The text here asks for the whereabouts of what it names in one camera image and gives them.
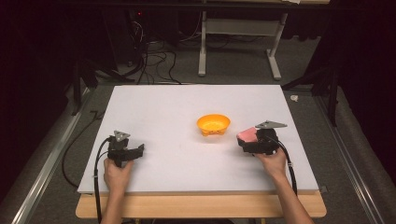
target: white object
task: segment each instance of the white object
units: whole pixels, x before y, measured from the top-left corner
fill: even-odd
[[[291,95],[290,99],[294,102],[298,102],[298,95]]]
[[[202,136],[196,121],[213,113],[227,116],[231,124],[224,135]],[[114,130],[131,135],[128,148],[145,144],[143,157],[134,163],[128,192],[274,191],[262,164],[243,152],[236,139],[238,133],[266,119],[288,124],[276,133],[294,163],[298,188],[317,190],[279,86],[183,85],[114,88],[78,192],[93,192],[97,150]],[[103,159],[98,163],[99,190],[107,192]]]
[[[282,0],[282,2],[291,2],[291,3],[296,3],[296,4],[300,4],[301,0]]]
[[[300,0],[289,1],[300,3]],[[279,21],[209,19],[206,16],[206,12],[203,11],[198,76],[204,77],[206,75],[206,34],[267,35],[274,37],[272,48],[266,51],[268,62],[271,66],[274,80],[280,80],[282,77],[277,66],[275,53],[277,46],[279,45],[287,17],[288,14],[283,13]]]

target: hand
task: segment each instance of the hand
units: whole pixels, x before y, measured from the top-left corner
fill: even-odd
[[[134,161],[128,161],[124,168],[120,168],[116,163],[106,158],[105,161],[105,182],[107,187],[112,192],[124,193],[128,187],[129,179],[131,178],[131,170]]]
[[[254,154],[264,166],[264,169],[272,178],[286,176],[286,155],[282,148],[278,148],[275,154]]]

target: pink sponge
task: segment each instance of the pink sponge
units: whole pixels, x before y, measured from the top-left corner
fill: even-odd
[[[257,142],[256,132],[257,132],[256,128],[252,127],[242,131],[236,137],[245,142]]]

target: handheld controller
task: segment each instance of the handheld controller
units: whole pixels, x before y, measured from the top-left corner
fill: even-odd
[[[244,149],[244,152],[272,155],[279,148],[279,140],[274,128],[281,127],[287,127],[287,125],[267,120],[239,133],[236,136],[238,145]]]
[[[115,136],[110,135],[107,157],[113,160],[118,167],[123,168],[127,161],[132,161],[143,156],[144,144],[138,148],[128,149],[128,137],[131,135],[118,131],[115,131],[114,134]]]

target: gray carpet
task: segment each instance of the gray carpet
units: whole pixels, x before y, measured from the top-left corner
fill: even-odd
[[[283,78],[281,81],[274,81],[271,78],[269,64],[264,55],[266,49],[264,46],[271,46],[270,40],[259,38],[257,41],[248,42],[250,39],[242,38],[243,42],[241,40],[232,41],[220,49],[216,47],[222,46],[224,42],[209,41],[209,45],[213,48],[207,50],[206,77],[197,76],[198,46],[180,45],[177,48],[167,46],[166,50],[172,50],[177,54],[175,67],[171,71],[172,77],[182,83],[282,85],[304,73],[318,43],[317,40],[305,42],[299,42],[296,39],[282,40],[276,53],[276,59]],[[164,50],[161,46],[161,44],[152,46],[151,50]],[[161,58],[154,55],[157,55],[157,53],[152,53],[149,56],[147,73],[142,76],[142,84],[146,82],[172,83],[168,80],[168,71],[173,64],[173,54],[166,54],[166,59],[164,63],[158,65],[158,70],[156,62]],[[120,70],[127,70],[127,68],[121,65]],[[117,81],[112,80],[101,79],[100,81],[101,84],[92,93],[92,98],[82,112],[68,145],[74,138],[78,137],[78,134],[90,122],[92,124],[82,135],[76,138],[65,157],[66,173],[77,184],[82,178],[92,150],[92,144],[100,127],[101,120],[93,120],[94,113],[92,111],[101,113],[106,110],[106,104],[113,86],[118,84]],[[326,189],[322,193],[322,197],[328,213],[326,217],[317,218],[315,221],[316,223],[370,223],[354,186],[351,184],[346,167],[342,163],[338,147],[326,123],[326,118],[321,114],[315,99],[307,90],[308,87],[302,87],[299,91],[285,91],[285,97],[318,184]],[[299,101],[291,101],[291,94],[298,94]],[[395,208],[391,206],[396,199],[394,185],[382,169],[364,135],[362,135],[359,123],[348,110],[347,101],[342,93],[339,94],[338,101],[338,130],[353,158],[356,159],[362,177],[375,196],[375,201],[379,204],[385,223],[392,223],[393,220],[396,220]],[[37,149],[13,190],[3,201],[1,223],[11,223],[15,217],[42,164],[50,154],[54,145],[53,141],[56,142],[55,139],[59,137],[58,132],[61,132],[62,128],[67,125],[68,112],[70,111],[65,111],[66,115],[61,117],[59,123],[54,125],[54,131],[49,133],[46,140]],[[30,223],[96,223],[96,220],[76,217],[75,210],[78,198],[79,194],[66,182],[62,174],[61,164],[58,164],[45,193],[33,212]],[[282,218],[268,218],[266,221],[267,223],[284,223]]]

